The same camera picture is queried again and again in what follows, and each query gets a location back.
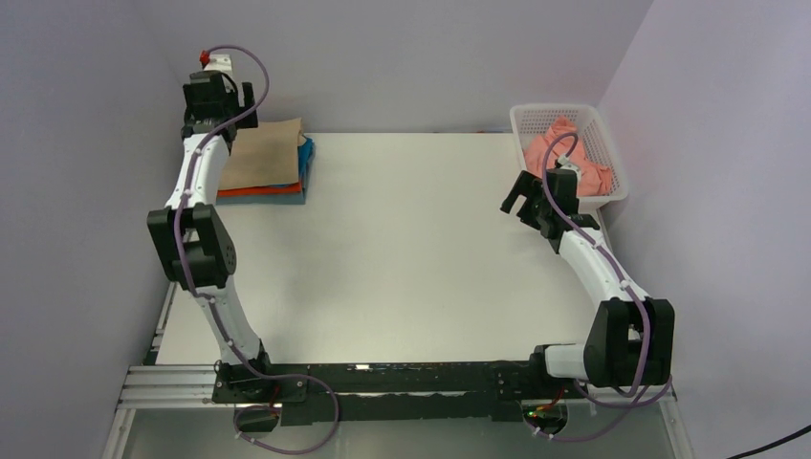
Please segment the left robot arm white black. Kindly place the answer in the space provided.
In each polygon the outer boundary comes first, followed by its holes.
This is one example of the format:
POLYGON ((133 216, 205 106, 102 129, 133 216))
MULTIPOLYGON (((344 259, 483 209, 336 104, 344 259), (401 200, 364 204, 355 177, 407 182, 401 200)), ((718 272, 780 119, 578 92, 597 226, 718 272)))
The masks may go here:
POLYGON ((238 130, 257 125, 252 86, 202 70, 183 92, 182 166, 164 206, 148 213, 147 227, 166 277, 194 298, 216 337, 217 387, 237 387, 260 402, 273 393, 275 376, 236 292, 237 252, 215 207, 238 130))

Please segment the folded blue t shirt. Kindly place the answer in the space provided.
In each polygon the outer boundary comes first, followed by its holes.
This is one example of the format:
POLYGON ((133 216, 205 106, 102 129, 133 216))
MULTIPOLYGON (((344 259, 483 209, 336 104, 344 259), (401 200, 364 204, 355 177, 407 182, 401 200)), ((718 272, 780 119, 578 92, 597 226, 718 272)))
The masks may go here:
POLYGON ((283 192, 303 193, 309 182, 310 168, 312 160, 315 157, 315 144, 313 140, 307 136, 304 137, 304 144, 297 148, 298 158, 298 181, 296 183, 274 185, 273 188, 281 189, 283 192))

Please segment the white plastic laundry basket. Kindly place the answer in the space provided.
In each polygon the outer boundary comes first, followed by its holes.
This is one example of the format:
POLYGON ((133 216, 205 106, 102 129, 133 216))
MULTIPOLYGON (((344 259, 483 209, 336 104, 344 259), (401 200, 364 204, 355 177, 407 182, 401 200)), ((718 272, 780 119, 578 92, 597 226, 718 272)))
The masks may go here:
POLYGON ((622 201, 628 193, 625 169, 610 132, 598 111, 584 104, 528 103, 511 108, 510 121, 518 160, 524 170, 540 174, 541 155, 548 143, 568 131, 579 136, 575 154, 594 164, 602 174, 602 189, 580 196, 580 210, 592 211, 622 201))

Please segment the aluminium frame rail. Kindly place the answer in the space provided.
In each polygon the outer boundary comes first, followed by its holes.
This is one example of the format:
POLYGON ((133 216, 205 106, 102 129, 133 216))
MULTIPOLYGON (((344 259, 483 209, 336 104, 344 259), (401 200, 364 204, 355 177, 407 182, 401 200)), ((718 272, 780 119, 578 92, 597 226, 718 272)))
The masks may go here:
MULTIPOLYGON (((137 410, 235 409, 247 404, 215 404, 213 364, 133 365, 124 379, 114 421, 101 458, 122 458, 137 410)), ((695 458, 677 405, 675 390, 659 401, 675 458, 695 458)))

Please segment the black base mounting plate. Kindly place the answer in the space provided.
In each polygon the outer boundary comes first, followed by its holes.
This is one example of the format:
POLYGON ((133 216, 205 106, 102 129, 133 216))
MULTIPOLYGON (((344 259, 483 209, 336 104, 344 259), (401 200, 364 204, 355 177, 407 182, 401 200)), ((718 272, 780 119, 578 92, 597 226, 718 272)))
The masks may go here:
POLYGON ((218 363, 216 404, 271 405, 283 426, 316 422, 485 418, 518 422, 519 408, 561 406, 579 397, 532 361, 276 363, 269 379, 218 363))

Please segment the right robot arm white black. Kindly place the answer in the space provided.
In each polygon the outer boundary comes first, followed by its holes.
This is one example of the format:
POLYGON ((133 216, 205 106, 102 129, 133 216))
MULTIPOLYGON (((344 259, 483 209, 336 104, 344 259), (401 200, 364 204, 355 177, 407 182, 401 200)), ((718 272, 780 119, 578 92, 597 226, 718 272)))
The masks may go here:
POLYGON ((553 168, 544 177, 517 176, 500 209, 537 230, 568 263, 594 303, 596 313, 583 343, 537 347, 527 384, 549 397, 564 380, 620 389, 658 386, 671 376, 675 312, 651 297, 619 264, 597 219, 580 211, 574 171, 553 168))

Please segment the beige t shirt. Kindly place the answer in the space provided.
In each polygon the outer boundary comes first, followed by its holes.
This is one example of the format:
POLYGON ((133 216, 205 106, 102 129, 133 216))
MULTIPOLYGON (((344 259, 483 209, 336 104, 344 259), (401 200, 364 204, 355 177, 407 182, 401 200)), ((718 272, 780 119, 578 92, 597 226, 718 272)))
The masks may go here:
POLYGON ((298 181, 298 148, 305 143, 302 118, 260 122, 240 130, 232 144, 219 189, 285 186, 298 181))

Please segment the folded orange t shirt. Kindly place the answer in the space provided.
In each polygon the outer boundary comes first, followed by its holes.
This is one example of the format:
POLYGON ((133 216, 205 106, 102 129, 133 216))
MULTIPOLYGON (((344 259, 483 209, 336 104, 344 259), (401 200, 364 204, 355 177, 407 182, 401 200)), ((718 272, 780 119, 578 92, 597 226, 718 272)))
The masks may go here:
POLYGON ((234 189, 222 189, 217 192, 218 197, 239 197, 239 196, 265 196, 265 195, 291 195, 301 194, 306 187, 302 182, 288 184, 284 186, 250 186, 234 189))

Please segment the pink t shirt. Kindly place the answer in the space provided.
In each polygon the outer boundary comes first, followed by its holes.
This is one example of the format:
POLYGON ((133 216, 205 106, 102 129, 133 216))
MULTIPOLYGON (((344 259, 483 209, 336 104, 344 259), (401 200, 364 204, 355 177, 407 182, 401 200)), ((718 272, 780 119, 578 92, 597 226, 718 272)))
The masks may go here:
MULTIPOLYGON (((575 123, 564 116, 558 117, 544 134, 535 136, 523 149, 527 170, 541 177, 542 160, 549 145, 564 134, 577 132, 575 123)), ((609 166, 589 160, 581 139, 575 141, 573 137, 567 137, 555 144, 547 158, 546 168, 553 169, 559 164, 573 164, 579 169, 581 173, 577 190, 579 197, 606 195, 610 192, 613 185, 613 170, 609 166)))

